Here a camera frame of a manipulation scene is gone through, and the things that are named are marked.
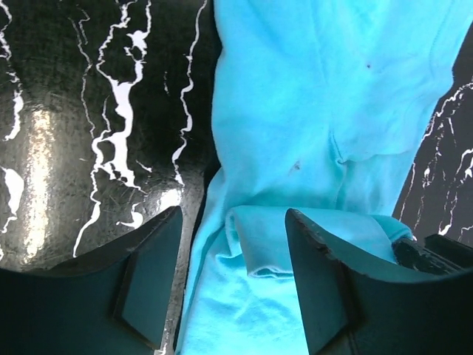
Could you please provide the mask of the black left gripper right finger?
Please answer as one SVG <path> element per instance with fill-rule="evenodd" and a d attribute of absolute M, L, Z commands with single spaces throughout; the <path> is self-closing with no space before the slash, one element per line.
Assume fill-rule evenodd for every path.
<path fill-rule="evenodd" d="M 472 352 L 472 270 L 400 266 L 295 209 L 285 226 L 310 354 Z"/>

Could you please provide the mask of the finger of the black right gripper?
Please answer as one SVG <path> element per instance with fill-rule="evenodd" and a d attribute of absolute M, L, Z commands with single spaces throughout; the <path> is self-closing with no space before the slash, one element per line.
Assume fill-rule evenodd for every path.
<path fill-rule="evenodd" d="M 392 244 L 398 265 L 434 275 L 472 270 L 472 247 L 433 234 L 421 245 L 407 237 Z"/>

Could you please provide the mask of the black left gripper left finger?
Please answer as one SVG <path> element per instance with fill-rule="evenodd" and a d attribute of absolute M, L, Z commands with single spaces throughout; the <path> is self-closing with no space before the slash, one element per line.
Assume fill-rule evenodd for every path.
<path fill-rule="evenodd" d="M 47 270 L 1 271 L 3 354 L 153 354 L 161 346 L 183 214 Z"/>

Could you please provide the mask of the light cyan t shirt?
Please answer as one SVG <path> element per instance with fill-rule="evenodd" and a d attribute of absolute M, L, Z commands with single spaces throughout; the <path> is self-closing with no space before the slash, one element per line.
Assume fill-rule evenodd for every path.
<path fill-rule="evenodd" d="M 216 1 L 220 169 L 177 354 L 306 354 L 285 215 L 393 262 L 392 217 L 472 24 L 470 1 Z"/>

